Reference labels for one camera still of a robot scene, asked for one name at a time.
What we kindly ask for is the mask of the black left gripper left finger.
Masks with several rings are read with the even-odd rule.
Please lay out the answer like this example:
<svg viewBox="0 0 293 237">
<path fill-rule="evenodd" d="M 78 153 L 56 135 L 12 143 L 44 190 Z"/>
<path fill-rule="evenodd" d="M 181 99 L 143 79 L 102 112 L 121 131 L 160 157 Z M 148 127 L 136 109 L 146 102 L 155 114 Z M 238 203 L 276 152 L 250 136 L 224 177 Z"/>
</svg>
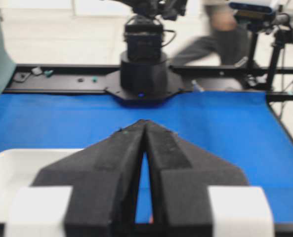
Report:
<svg viewBox="0 0 293 237">
<path fill-rule="evenodd" d="M 111 237 L 134 222 L 146 121 L 43 167 L 17 193 L 8 237 Z"/>
</svg>

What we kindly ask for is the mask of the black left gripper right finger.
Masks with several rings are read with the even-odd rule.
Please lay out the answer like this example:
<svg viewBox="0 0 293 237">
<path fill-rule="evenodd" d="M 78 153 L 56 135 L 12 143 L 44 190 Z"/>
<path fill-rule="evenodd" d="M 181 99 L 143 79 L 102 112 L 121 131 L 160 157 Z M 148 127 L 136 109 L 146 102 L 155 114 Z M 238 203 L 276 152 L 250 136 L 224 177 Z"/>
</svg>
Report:
<svg viewBox="0 0 293 237">
<path fill-rule="evenodd" d="M 154 221 L 169 237 L 272 237 L 264 190 L 236 165 L 152 121 L 145 125 Z"/>
</svg>

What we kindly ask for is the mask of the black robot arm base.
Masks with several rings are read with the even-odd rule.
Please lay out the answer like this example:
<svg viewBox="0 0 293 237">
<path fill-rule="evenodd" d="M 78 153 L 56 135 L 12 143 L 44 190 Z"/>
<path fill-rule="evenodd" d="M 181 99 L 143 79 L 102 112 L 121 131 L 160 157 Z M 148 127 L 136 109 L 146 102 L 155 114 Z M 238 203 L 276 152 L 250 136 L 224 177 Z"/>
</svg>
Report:
<svg viewBox="0 0 293 237">
<path fill-rule="evenodd" d="M 105 77 L 106 92 L 124 101 L 163 101 L 184 91 L 182 77 L 168 66 L 161 21 L 175 21 L 186 11 L 185 0 L 124 0 L 133 16 L 124 25 L 126 50 L 120 68 Z"/>
</svg>

